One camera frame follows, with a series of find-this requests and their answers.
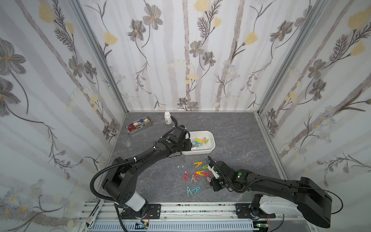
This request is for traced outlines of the tan clothespin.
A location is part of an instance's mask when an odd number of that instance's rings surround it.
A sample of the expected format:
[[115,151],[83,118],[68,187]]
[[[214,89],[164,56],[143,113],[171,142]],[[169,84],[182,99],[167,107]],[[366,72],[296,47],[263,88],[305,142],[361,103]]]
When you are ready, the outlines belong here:
[[209,143],[209,140],[210,140],[209,138],[204,137],[204,138],[203,138],[203,141],[202,141],[202,146],[203,146],[203,145],[207,145],[207,144]]

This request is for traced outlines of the white storage box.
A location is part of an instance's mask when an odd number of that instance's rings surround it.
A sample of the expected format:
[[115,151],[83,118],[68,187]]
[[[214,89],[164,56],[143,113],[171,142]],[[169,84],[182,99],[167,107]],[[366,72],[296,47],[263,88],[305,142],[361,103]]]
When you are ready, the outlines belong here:
[[190,132],[191,150],[182,151],[184,155],[209,154],[215,149],[214,135],[207,130]]

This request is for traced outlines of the muted teal clothespin bottom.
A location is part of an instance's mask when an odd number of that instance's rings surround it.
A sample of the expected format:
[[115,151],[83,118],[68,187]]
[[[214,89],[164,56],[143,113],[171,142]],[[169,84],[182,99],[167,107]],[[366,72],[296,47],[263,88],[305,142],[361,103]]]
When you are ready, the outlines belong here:
[[191,191],[191,189],[190,189],[189,186],[186,187],[186,192],[187,192],[187,196],[188,197],[193,195],[193,193],[192,193],[192,191]]

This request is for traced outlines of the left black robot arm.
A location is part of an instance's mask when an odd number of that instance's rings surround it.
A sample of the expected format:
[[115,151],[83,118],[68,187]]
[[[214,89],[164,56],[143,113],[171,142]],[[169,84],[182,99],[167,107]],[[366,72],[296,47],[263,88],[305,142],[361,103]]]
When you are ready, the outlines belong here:
[[98,171],[90,182],[93,195],[114,202],[116,207],[130,208],[136,218],[145,217],[148,201],[136,191],[139,175],[156,162],[192,148],[190,132],[178,125],[174,116],[170,118],[173,128],[151,148],[129,159],[116,158],[112,165]]

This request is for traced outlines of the grey clothespin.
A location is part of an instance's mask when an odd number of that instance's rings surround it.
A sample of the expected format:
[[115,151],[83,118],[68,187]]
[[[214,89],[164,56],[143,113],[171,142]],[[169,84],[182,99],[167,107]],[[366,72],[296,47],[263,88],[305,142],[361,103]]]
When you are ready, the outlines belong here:
[[194,176],[194,175],[192,175],[192,177],[191,177],[191,181],[190,181],[190,184],[192,184],[192,183],[194,183],[194,184],[196,184],[196,183],[197,183],[197,181],[196,181],[196,179],[195,179],[195,176]]

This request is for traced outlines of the aluminium front rail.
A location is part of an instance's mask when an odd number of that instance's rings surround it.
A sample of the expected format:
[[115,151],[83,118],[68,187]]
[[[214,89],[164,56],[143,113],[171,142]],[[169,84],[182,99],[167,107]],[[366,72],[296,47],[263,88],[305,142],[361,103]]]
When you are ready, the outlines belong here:
[[[304,218],[275,213],[275,217],[251,220],[238,218],[235,202],[159,202],[150,210],[148,229],[139,229],[139,219],[123,219],[128,232],[324,232]],[[122,232],[112,202],[102,204],[88,228],[88,216],[96,203],[85,203],[79,217],[79,232]]]

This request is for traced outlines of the red clothespin pile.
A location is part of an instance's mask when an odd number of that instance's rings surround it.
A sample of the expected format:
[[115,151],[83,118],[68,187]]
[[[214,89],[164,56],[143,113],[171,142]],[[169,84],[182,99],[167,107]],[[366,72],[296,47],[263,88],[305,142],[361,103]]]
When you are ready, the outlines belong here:
[[186,174],[184,175],[184,177],[182,178],[182,180],[185,180],[185,181],[187,182],[187,180],[188,180],[188,173],[186,173]]

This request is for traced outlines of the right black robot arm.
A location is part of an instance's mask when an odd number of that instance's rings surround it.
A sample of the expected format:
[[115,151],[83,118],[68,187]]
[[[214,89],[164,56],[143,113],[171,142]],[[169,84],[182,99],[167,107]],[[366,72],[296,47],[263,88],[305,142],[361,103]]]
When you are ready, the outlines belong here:
[[280,197],[297,205],[297,209],[310,223],[328,229],[331,225],[332,198],[335,193],[320,188],[307,177],[300,180],[282,180],[266,177],[249,170],[233,170],[223,161],[215,162],[208,156],[208,170],[214,175],[210,181],[215,192],[224,188],[236,193],[257,191]]

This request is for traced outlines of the white pill bottle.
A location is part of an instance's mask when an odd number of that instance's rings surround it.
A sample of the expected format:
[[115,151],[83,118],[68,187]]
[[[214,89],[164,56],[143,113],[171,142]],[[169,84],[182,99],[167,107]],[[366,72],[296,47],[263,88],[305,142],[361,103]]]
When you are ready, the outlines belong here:
[[171,113],[166,111],[164,113],[164,118],[165,118],[165,122],[167,125],[171,125],[172,124],[172,118],[171,118]]

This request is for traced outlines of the metal tray with tools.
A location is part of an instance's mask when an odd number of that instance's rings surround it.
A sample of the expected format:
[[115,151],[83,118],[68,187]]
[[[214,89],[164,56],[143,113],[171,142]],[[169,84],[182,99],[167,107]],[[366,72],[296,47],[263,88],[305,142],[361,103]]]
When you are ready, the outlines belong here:
[[152,126],[152,120],[150,117],[144,117],[141,119],[138,119],[136,121],[133,121],[131,123],[128,123],[125,125],[125,131],[127,134],[132,135],[134,133],[137,133],[139,131],[142,131],[148,127]]

